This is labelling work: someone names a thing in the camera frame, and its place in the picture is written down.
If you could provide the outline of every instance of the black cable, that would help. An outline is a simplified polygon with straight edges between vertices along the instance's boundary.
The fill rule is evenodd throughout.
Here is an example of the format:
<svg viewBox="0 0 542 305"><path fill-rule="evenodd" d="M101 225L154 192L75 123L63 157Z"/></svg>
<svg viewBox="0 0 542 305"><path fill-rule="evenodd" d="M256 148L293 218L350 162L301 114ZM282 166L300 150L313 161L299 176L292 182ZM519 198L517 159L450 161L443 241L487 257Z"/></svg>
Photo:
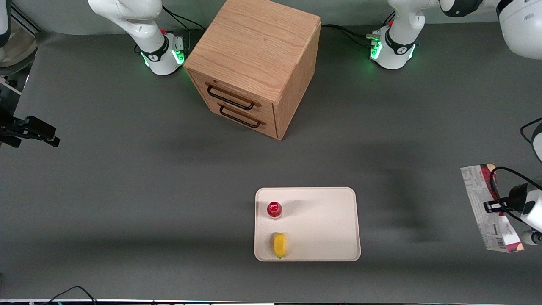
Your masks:
<svg viewBox="0 0 542 305"><path fill-rule="evenodd" d="M180 23L187 31L190 31L190 29L179 19L177 19L175 17L175 14L173 14L172 12L170 12L167 8L165 8L164 6L162 6L164 8L164 10L166 11L166 13L168 13L173 19L175 19L175 21L177 21L178 23Z"/></svg>
<svg viewBox="0 0 542 305"><path fill-rule="evenodd" d="M531 126L532 124L537 123L537 122L539 122L539 121L541 121L541 120L542 120L542 118L538 118L538 119L536 119L536 120L534 120L534 121L532 121L532 122L530 122L530 123L527 123L527 124L523 125L523 126L519 129L519 133L520 133L521 136L525 139L525 141L529 142L529 144L532 144L532 143L531 143L531 140L529 140L529 138L527 138L527 137L525 136L525 133L523 132L523 129L525 129L525 128Z"/></svg>
<svg viewBox="0 0 542 305"><path fill-rule="evenodd" d="M528 183L532 184L533 186L535 186L537 189L539 190L542 190L542 186L540 186L538 183L534 182L533 180L527 178L525 175L511 169L511 168L507 168L507 167L504 167L504 166L498 166L498 167L495 167L491 173L489 174L489 185L491 186L491 191L493 192L493 194L495 194L495 198L496 198L496 201L497 203L499 204L499 206L501 206L501 208L508 214L510 215L510 217L514 218L515 220L517 221L520 221L522 223L525 223L523 220L521 220L519 217L517 217L516 215L512 214L508 208L506 208L500 198L499 198L499 193L497 193L497 190L496 190L496 187L495 187L495 172L499 169L502 169L502 170L505 170L505 171L508 171L520 178L522 178L523 180L527 181Z"/></svg>
<svg viewBox="0 0 542 305"><path fill-rule="evenodd" d="M202 26L201 24L199 24L199 23L197 23L197 22L195 22L195 21L193 21L193 20L190 20L190 19L188 19L188 18L185 18L185 17L183 17L183 16L181 16L181 15L177 15L177 14L175 14L174 12L170 11L169 9L167 9L167 8L166 8L165 6L163 6L163 5L162 5L162 8L163 8L168 14L170 14L171 16L177 16L177 17L179 17L179 18L181 18L181 19L183 19L183 20L186 20L186 21L188 21L188 22L191 22L191 23L193 23L193 24L199 26L200 28L202 28L203 31L206 30L205 27Z"/></svg>
<svg viewBox="0 0 542 305"><path fill-rule="evenodd" d="M355 40L352 36L358 37L358 38L365 38L365 35L358 34L356 32L353 32L345 27L338 26L336 24L324 24L322 27L324 28L333 28L339 30L343 35L346 36L346 38L350 39L353 43L361 46L361 47L369 47L369 44L363 44L357 40Z"/></svg>
<svg viewBox="0 0 542 305"><path fill-rule="evenodd" d="M188 28L181 20L177 19L175 16L178 16L178 17L180 17L180 18L182 18L182 19L186 19L186 18L184 18L184 17L182 17L182 16L179 16L179 15L177 15L177 14L172 13L172 12L171 12L170 10L168 10L165 6L162 6L162 8L164 8L164 10L166 11L166 13L168 13L173 19L175 19L178 23L180 23L180 24L186 29L186 31L188 31L188 39L187 39L187 45L188 45L188 46L186 47L186 50L185 50L185 51L186 51L186 52L189 52L189 51L190 51L190 48L192 47L192 46L191 46L191 36L192 36L191 33L192 33L192 30L190 30L190 29L189 29L189 28Z"/></svg>
<svg viewBox="0 0 542 305"><path fill-rule="evenodd" d="M393 17L395 17L395 11L393 11L390 15L388 15L388 17L382 23L382 26L387 26L387 23L390 22L393 19Z"/></svg>
<svg viewBox="0 0 542 305"><path fill-rule="evenodd" d="M73 286L73 287L71 287L70 289L68 289L68 290L66 290L66 291L64 291L64 292L55 295L55 296L54 296L51 300L49 300L49 302L47 302L46 304L50 304L50 303L53 302L57 297L59 297L59 296L65 294L65 293L67 293L68 291L70 291L70 290L72 290L72 289L75 289L75 288L79 288L79 289L83 290L83 292L84 292L85 294L87 294L87 296L90 298L90 300L92 301L92 303L93 303L94 305L96 305L97 300L96 300L90 293L88 293L87 290L85 290L85 289L84 289L83 287L81 287L81 286Z"/></svg>
<svg viewBox="0 0 542 305"><path fill-rule="evenodd" d="M323 28L334 28L334 29L338 29L338 30L343 31L343 32L346 32L346 33L348 33L348 34L350 34L350 35L352 35L352 36L359 37L359 38L365 38L365 35L358 34L358 33L354 32L354 31L351 31L351 30L349 30L349 29L347 29L347 28L345 28L345 27L338 26L338 25L336 25L336 24L324 24L322 27L323 27Z"/></svg>

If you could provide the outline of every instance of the black metal handle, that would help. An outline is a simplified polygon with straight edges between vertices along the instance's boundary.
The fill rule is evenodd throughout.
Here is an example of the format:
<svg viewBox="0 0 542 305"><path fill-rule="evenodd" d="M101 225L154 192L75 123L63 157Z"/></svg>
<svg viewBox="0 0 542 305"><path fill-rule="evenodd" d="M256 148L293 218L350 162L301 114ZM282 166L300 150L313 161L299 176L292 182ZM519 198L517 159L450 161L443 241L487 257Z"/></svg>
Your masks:
<svg viewBox="0 0 542 305"><path fill-rule="evenodd" d="M221 97L221 96L219 96L219 95L217 95L217 94L212 93L212 92L211 92L211 89L212 89L212 86L209 85L209 87L207 87L207 93L208 93L210 96L212 96L212 97L214 97L214 98L217 98L217 99L219 99L219 100L221 100L221 101L224 101L224 102L226 102L226 103L228 103L228 104L234 105L235 107L239 107L239 108L241 108L241 109L243 109L243 110L250 110L250 109L252 109L252 107L254 107L254 102L250 103L250 106L248 106L248 107L247 107L247 106L243 106L243 105L238 104L238 103L236 103L236 102L234 102L234 101L232 101L232 100L229 100L229 99L227 99L227 98L223 98L223 97Z"/></svg>
<svg viewBox="0 0 542 305"><path fill-rule="evenodd" d="M222 111L222 110L224 110L224 106L220 106L220 114L221 114L221 115L223 115L223 116L225 116L225 117L227 117L227 118L230 118L230 119L232 119L232 120L234 120L234 121L236 121L236 122L239 122L239 123L241 123L241 124L243 124L243 125L245 125L245 126L248 126L248 127L250 127L250 128L258 128L258 126L260 126L260 123L262 123L262 122L258 121L257 124L252 125L252 124L249 124L249 123L247 123L247 122L245 122L245 121L243 121L243 120L240 120L240 119L238 119L238 118L236 118L236 117L234 117L234 116L231 116L231 115L225 113L225 112Z"/></svg>

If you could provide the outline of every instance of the red bottle cap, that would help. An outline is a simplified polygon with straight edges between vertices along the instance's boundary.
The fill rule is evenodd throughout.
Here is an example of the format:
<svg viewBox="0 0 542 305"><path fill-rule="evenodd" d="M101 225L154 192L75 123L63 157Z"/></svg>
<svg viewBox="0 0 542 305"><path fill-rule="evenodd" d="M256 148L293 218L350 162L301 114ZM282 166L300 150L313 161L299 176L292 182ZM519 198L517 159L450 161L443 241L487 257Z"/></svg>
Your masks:
<svg viewBox="0 0 542 305"><path fill-rule="evenodd" d="M267 206L267 214L269 214L269 216L273 218L279 217L282 214L282 206L280 205L280 203L275 201L271 202Z"/></svg>

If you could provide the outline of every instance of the gray wall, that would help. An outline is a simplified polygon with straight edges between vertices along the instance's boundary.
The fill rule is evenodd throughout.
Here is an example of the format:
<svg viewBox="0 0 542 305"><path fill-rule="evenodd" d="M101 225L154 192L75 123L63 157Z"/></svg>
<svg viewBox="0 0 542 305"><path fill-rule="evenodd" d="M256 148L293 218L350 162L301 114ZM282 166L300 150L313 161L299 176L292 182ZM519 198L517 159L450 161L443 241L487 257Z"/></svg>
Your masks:
<svg viewBox="0 0 542 305"><path fill-rule="evenodd" d="M379 24L392 9L385 0L274 0L322 17L324 23L342 26ZM92 12L86 0L14 0L45 31L73 35L116 34L122 30ZM171 11L208 26L224 0L163 0ZM475 15L450 18L439 8L426 11L428 23L496 21L494 9L481 9ZM160 27L177 29L179 25L165 13L157 18Z"/></svg>

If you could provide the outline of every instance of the yellow object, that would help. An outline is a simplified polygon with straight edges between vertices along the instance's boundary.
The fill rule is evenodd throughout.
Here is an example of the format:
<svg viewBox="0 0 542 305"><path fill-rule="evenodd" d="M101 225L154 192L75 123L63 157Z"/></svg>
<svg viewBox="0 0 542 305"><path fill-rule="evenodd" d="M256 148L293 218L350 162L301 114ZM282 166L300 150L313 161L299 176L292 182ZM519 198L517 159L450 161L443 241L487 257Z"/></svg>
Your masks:
<svg viewBox="0 0 542 305"><path fill-rule="evenodd" d="M276 233L273 236L273 251L278 258L284 257L286 254L286 235Z"/></svg>

